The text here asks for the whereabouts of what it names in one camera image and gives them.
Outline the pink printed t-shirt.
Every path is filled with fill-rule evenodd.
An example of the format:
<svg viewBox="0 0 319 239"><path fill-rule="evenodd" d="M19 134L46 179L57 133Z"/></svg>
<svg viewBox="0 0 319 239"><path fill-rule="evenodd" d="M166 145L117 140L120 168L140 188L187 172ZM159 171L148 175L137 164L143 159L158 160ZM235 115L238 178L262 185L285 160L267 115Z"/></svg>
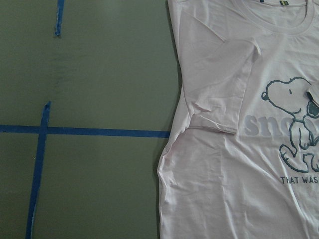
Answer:
<svg viewBox="0 0 319 239"><path fill-rule="evenodd" d="M319 3L170 0L182 86L162 239L319 236Z"/></svg>

